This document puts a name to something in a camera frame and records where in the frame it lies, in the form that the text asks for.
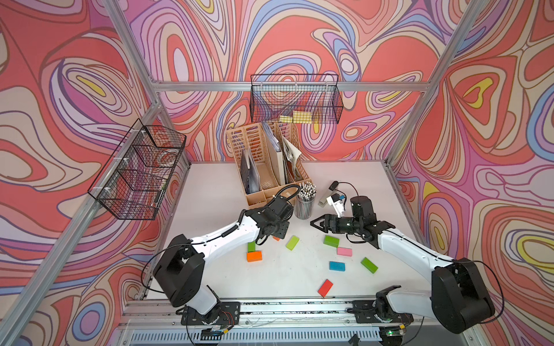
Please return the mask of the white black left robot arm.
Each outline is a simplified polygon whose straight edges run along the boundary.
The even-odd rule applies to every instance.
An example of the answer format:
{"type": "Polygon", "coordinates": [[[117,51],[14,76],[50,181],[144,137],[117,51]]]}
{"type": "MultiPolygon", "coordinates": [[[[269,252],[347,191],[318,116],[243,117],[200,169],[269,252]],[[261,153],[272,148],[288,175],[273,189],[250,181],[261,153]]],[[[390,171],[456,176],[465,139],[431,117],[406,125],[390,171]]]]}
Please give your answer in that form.
{"type": "Polygon", "coordinates": [[[173,307],[189,306],[206,316],[219,303],[203,283],[206,265],[242,245],[262,245],[272,236],[283,239],[293,211],[290,199],[277,195],[263,207],[242,210],[236,222],[215,232],[193,239],[176,236],[161,252],[152,271],[154,279],[173,307]]]}

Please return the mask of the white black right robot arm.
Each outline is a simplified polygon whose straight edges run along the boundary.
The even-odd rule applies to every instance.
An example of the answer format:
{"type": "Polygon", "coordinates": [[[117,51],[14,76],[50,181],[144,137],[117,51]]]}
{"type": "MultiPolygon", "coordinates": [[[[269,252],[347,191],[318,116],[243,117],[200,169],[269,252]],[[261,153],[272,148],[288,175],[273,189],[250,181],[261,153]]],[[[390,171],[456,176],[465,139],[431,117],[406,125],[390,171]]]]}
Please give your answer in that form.
{"type": "Polygon", "coordinates": [[[425,290],[409,291],[391,285],[375,295],[374,316],[390,321],[401,314],[437,320],[446,330],[460,334],[476,324],[498,318],[477,265],[467,259],[442,255],[405,236],[388,221],[378,219],[366,196],[351,200],[352,216],[325,214],[310,222],[326,234],[356,235],[404,262],[426,279],[425,290]]]}

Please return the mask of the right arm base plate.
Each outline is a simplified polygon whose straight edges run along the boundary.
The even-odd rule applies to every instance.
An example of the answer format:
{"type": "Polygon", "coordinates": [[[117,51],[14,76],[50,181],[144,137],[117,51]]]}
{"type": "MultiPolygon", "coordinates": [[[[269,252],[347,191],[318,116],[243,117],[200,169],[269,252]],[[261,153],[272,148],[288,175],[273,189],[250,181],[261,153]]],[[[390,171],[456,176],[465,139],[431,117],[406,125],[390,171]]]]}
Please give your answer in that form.
{"type": "Polygon", "coordinates": [[[353,314],[358,324],[405,324],[414,322],[411,314],[398,314],[388,305],[375,300],[358,300],[352,302],[347,313],[353,314]]]}

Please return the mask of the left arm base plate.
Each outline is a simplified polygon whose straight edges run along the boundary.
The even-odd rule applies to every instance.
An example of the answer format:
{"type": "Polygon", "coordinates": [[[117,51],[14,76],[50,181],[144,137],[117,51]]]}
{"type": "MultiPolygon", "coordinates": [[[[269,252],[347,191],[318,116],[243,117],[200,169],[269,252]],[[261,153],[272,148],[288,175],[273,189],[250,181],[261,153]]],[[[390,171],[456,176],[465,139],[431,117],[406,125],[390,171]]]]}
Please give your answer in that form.
{"type": "Polygon", "coordinates": [[[217,303],[207,314],[200,314],[195,309],[185,306],[181,315],[183,326],[220,326],[233,327],[239,324],[241,303],[223,301],[217,303]]]}

